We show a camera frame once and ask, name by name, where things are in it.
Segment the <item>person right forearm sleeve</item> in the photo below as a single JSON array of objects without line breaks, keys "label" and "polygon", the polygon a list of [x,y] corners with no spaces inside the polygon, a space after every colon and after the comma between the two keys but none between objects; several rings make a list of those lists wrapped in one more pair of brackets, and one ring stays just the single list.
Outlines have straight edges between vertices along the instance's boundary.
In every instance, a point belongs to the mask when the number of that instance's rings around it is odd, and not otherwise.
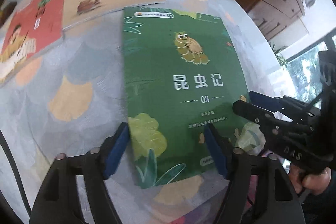
[{"label": "person right forearm sleeve", "polygon": [[305,223],[335,223],[335,170],[329,186],[320,195],[309,194],[302,204]]}]

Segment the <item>person right hand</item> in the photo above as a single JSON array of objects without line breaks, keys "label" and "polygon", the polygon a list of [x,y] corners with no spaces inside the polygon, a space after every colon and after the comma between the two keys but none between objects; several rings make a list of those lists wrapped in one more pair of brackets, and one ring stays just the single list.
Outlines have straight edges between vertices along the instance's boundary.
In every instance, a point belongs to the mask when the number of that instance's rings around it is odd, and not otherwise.
[{"label": "person right hand", "polygon": [[330,184],[331,169],[325,168],[320,174],[307,174],[303,177],[305,171],[294,164],[290,164],[288,177],[297,194],[302,190],[309,189],[315,196],[322,194]]}]

